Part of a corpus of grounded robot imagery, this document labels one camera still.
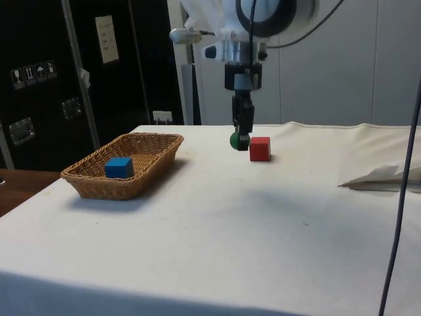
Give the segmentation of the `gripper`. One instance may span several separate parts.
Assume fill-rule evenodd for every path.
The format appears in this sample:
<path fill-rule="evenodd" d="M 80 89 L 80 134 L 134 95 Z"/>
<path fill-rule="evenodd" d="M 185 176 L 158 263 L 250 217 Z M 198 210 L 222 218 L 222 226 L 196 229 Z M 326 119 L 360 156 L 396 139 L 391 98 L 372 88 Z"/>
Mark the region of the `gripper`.
<path fill-rule="evenodd" d="M 255 63 L 251 68 L 245 64 L 226 63 L 224 66 L 224 87 L 235 91 L 232 98 L 233 126 L 232 147 L 247 151 L 250 133 L 253 131 L 255 107 L 250 91 L 262 86 L 262 64 Z"/>

